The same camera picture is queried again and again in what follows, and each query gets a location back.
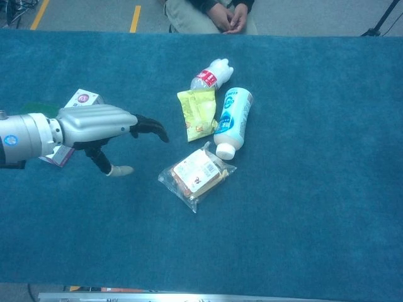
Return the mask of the person's right hand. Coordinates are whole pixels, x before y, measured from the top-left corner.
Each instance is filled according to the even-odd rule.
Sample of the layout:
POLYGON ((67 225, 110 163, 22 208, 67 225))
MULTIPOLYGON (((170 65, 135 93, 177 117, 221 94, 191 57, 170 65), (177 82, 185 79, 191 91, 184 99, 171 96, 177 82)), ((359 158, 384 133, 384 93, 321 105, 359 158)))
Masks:
POLYGON ((207 10, 207 15, 218 29, 222 31, 229 31, 232 29, 231 21, 234 14, 222 4, 216 3, 213 5, 207 10))

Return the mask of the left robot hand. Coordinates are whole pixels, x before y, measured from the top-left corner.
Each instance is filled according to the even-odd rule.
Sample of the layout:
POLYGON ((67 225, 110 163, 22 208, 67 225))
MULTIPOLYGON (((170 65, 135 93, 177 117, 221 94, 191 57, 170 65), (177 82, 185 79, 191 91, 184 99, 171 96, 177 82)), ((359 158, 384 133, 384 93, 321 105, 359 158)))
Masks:
POLYGON ((127 176, 133 167, 117 166, 110 163, 102 151, 112 138, 131 134, 153 133, 163 142, 169 137, 163 125, 152 118, 130 113, 110 104, 94 104, 62 108, 56 117, 62 130, 63 145, 75 150, 83 150, 99 170, 109 177, 127 176))

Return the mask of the person's left hand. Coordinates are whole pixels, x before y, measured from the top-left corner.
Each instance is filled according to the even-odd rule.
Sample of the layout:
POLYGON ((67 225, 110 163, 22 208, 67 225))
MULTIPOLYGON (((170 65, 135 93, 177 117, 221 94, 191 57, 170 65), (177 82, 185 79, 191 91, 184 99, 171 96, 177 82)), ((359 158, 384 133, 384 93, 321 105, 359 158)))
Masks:
POLYGON ((227 11, 227 19, 229 27, 225 31, 226 34, 240 33, 246 26, 248 15, 248 6, 244 3, 239 3, 234 11, 227 11))

